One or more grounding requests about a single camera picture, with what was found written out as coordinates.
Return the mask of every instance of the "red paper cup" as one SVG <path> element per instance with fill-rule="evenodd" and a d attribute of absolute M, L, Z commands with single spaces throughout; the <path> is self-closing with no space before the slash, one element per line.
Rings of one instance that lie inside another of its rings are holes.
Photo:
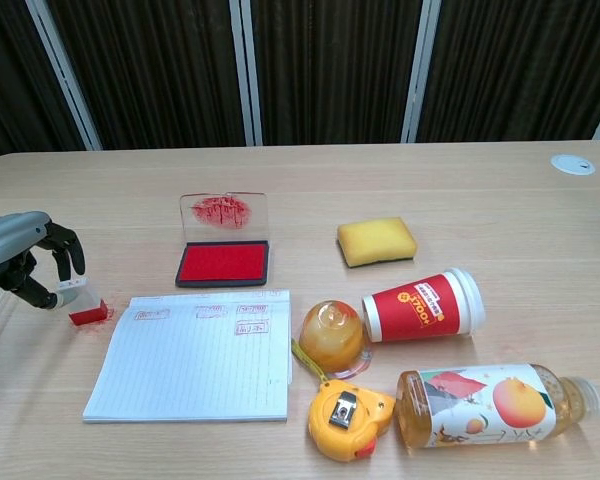
<path fill-rule="evenodd" d="M 365 296 L 362 306 L 372 342 L 472 333 L 485 320 L 478 286 L 459 268 Z"/>

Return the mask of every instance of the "clear plastic lid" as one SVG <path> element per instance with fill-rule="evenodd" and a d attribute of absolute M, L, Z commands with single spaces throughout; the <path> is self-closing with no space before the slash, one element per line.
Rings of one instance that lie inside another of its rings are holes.
<path fill-rule="evenodd" d="M 582 395 L 584 416 L 583 420 L 600 415 L 600 394 L 598 389 L 589 380 L 582 377 L 565 377 L 576 386 Z"/>
<path fill-rule="evenodd" d="M 180 197 L 185 243 L 269 240 L 264 193 L 194 193 Z"/>

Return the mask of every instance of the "bottle label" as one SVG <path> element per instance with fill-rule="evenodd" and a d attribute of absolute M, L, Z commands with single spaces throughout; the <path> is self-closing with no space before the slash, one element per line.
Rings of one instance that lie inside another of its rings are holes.
<path fill-rule="evenodd" d="M 541 440 L 555 427 L 553 403 L 530 365 L 419 373 L 431 412 L 429 447 Z"/>

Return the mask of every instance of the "yellow sponge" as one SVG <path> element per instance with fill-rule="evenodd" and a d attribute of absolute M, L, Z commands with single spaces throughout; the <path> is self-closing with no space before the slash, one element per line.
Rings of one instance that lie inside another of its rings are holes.
<path fill-rule="evenodd" d="M 401 218 L 379 218 L 338 226 L 338 243 L 347 265 L 413 258 L 416 241 Z"/>

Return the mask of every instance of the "juice bottle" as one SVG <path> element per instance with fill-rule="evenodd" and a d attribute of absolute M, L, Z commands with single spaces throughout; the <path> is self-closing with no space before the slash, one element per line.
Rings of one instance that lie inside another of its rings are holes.
<path fill-rule="evenodd" d="M 395 412 L 407 448 L 525 442 L 600 413 L 600 396 L 534 364 L 407 371 Z"/>

